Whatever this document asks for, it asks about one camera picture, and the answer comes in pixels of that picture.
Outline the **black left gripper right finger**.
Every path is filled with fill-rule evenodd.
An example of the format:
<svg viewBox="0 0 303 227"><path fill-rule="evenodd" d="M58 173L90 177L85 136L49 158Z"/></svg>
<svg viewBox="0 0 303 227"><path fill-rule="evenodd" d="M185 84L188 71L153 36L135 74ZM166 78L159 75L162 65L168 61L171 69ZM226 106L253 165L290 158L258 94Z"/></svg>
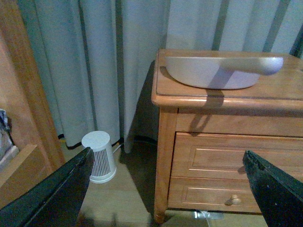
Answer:
<svg viewBox="0 0 303 227"><path fill-rule="evenodd" d="M250 189L269 227L303 225L303 183L247 150L243 164Z"/></svg>

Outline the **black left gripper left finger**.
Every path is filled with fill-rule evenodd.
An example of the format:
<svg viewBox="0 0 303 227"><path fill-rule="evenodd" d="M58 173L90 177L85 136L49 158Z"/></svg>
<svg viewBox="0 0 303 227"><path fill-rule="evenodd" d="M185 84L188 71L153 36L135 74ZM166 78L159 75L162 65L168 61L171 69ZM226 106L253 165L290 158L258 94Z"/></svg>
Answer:
<svg viewBox="0 0 303 227"><path fill-rule="evenodd" d="M85 148L31 190L0 210L2 227L73 227L92 172L94 154Z"/></svg>

